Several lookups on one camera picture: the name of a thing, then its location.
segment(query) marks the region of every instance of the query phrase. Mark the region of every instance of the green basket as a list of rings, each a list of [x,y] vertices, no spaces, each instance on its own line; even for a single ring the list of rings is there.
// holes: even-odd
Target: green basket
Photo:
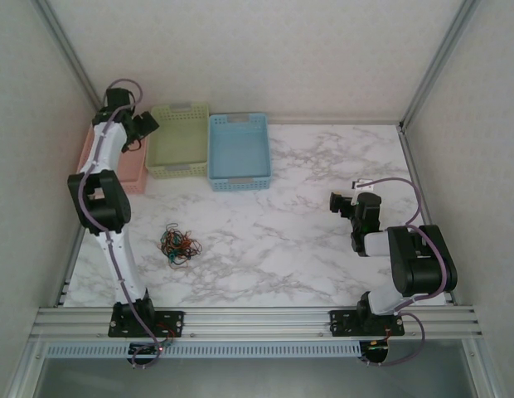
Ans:
[[[152,116],[159,124],[148,137],[145,166],[152,177],[206,176],[208,105],[154,106]]]

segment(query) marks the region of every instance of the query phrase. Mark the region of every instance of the basket handle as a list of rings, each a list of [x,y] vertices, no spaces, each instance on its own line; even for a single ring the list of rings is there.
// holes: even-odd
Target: basket handle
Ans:
[[[191,170],[190,164],[171,164],[169,166],[165,166],[165,171],[167,172],[183,172],[186,170]]]
[[[181,102],[179,104],[170,104],[168,106],[171,112],[190,112],[192,110],[192,104],[190,102]]]
[[[254,182],[253,178],[230,178],[227,180],[228,184],[251,184]]]
[[[250,114],[228,114],[227,122],[228,123],[242,123],[249,122]]]

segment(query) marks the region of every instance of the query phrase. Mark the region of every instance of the metal frame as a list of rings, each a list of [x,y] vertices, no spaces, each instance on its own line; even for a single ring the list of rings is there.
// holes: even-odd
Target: metal frame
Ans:
[[[40,17],[51,34],[53,41],[64,56],[67,65],[73,72],[73,75],[80,83],[80,87],[84,91],[87,99],[90,101],[91,106],[94,110],[100,109],[101,102],[97,95],[97,91],[91,83],[89,76],[85,73],[84,67],[81,64],[79,57],[76,55],[73,46],[70,44],[69,39],[65,35],[51,5],[47,0],[31,0],[31,3],[40,14]]]
[[[408,105],[408,109],[405,111],[401,122],[405,131],[429,96],[435,81],[438,79],[441,70],[447,64],[454,47],[462,36],[465,27],[468,25],[479,3],[480,0],[463,0],[462,5],[456,13],[456,17],[453,19],[449,30],[441,41],[441,45],[436,51],[433,60],[430,62],[429,68],[424,74],[421,83],[419,83],[419,87],[415,91],[414,97],[410,105]]]
[[[94,109],[100,107],[100,100],[89,76],[80,63],[73,47],[58,22],[51,5],[47,0],[31,0],[40,14],[42,21],[49,30],[52,39],[58,45],[67,64],[79,81],[82,90]],[[479,0],[463,0],[451,27],[445,35],[434,59],[429,65],[414,98],[405,111],[401,128],[398,128],[400,142],[405,159],[414,181],[424,198],[423,190],[417,175],[414,160],[410,153],[406,128],[413,122],[421,106],[426,101],[436,79],[446,64],[458,39],[461,37],[468,21],[476,10]],[[273,119],[277,123],[303,123],[300,120]],[[353,124],[351,120],[314,120],[318,124]],[[397,124],[395,121],[358,120],[355,124]],[[426,222],[432,222],[428,207],[424,205],[422,214]],[[71,251],[65,287],[70,279],[83,233],[79,232]],[[61,303],[60,297],[56,306]],[[274,344],[293,342],[295,345],[354,342],[358,337],[332,337],[329,331],[328,311],[338,308],[160,308],[186,311],[186,322],[182,338],[178,344],[207,347],[208,344],[261,342]],[[427,339],[461,339],[466,352],[469,370],[479,397],[502,396],[500,385],[492,371],[487,350],[483,344],[478,319],[470,306],[447,305],[444,307],[411,307],[410,312],[417,315],[424,323]],[[76,344],[88,342],[90,345],[123,344],[131,341],[140,342],[147,339],[126,339],[107,337],[111,308],[42,308],[25,348],[20,365],[17,369],[8,398],[32,397],[36,391],[37,381],[43,368],[43,362],[56,344]],[[417,340],[420,338],[419,327],[412,319],[404,318],[406,333],[399,340]]]
[[[73,277],[73,272],[75,271],[75,265],[78,259],[78,254],[80,253],[80,247],[82,246],[82,240],[84,239],[84,233],[85,228],[79,223],[67,257],[67,266],[61,276],[61,284],[59,284],[58,290],[54,294],[54,297],[56,298],[54,302],[55,308],[63,304],[65,296],[67,295],[67,289],[71,278]]]
[[[28,342],[19,361],[7,398],[32,398],[40,379],[49,344]]]
[[[370,340],[369,337],[333,337],[327,307],[299,308],[159,308],[185,311],[179,342],[310,342]],[[471,306],[414,306],[410,312],[424,324],[428,339],[481,338]],[[42,308],[29,342],[141,342],[147,338],[108,337],[111,308]],[[420,339],[418,324],[403,318],[405,335],[395,340]]]

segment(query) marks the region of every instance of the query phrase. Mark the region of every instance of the pink basket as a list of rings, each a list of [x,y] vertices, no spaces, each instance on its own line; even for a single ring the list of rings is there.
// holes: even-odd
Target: pink basket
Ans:
[[[91,126],[90,131],[88,131],[88,136],[85,139],[84,149],[82,149],[82,154],[80,155],[77,172],[88,160],[94,139],[95,133],[93,132],[93,126]],[[123,153],[119,159],[117,177],[126,193],[144,193],[144,188],[147,185],[147,168],[144,166],[144,159],[147,155],[147,139],[148,138],[143,139],[141,149]]]

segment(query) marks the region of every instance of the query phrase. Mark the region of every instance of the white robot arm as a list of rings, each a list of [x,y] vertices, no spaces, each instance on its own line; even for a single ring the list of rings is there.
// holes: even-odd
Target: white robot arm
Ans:
[[[119,158],[121,156],[121,149],[126,144],[127,134],[124,126],[121,123],[112,123],[104,136],[103,131],[106,123],[100,123],[94,126],[95,139],[91,147],[90,155],[81,168],[80,173],[87,172],[91,165],[94,165],[91,174],[98,174],[103,170],[117,170]],[[98,158],[95,160],[95,151],[100,143],[100,150]],[[138,267],[133,258],[132,248],[130,246],[129,231],[127,226],[123,226],[120,232],[110,231],[111,240],[113,241],[113,252],[116,260],[119,263],[119,268],[126,284],[128,293],[132,301],[144,299],[147,289],[139,277]],[[115,272],[115,267],[112,266],[112,260],[109,254],[108,240],[105,234],[98,234],[95,236],[97,242],[104,252],[104,256],[109,265],[114,280],[115,302],[126,304],[127,300],[124,297],[124,292],[121,289],[119,278]]]
[[[121,153],[159,126],[148,112],[133,116],[130,96],[126,89],[110,86],[106,90],[107,105],[93,119],[95,139],[88,160],[79,173],[69,176],[67,184],[80,223],[99,242],[114,280],[109,335],[142,337],[146,333],[153,337],[159,314],[133,258],[126,226],[130,204],[115,170]]]
[[[333,193],[330,210],[334,213],[339,212],[341,217],[351,221],[352,248],[359,256],[390,257],[392,280],[371,292],[365,292],[356,306],[356,311],[345,317],[348,321],[335,325],[336,332],[342,333],[342,336],[350,336],[348,333],[384,335],[385,324],[395,323],[395,316],[403,307],[416,299],[435,300],[433,303],[442,304],[444,297],[437,296],[437,292],[452,291],[458,281],[449,249],[437,226],[416,227],[407,223],[406,226],[380,230],[379,213],[382,200],[374,193],[366,192],[372,191],[372,185],[366,185],[369,182],[371,180],[354,182],[353,198]],[[358,183],[361,185],[360,189],[356,187]],[[397,328],[392,332],[395,335],[396,332],[404,331]]]

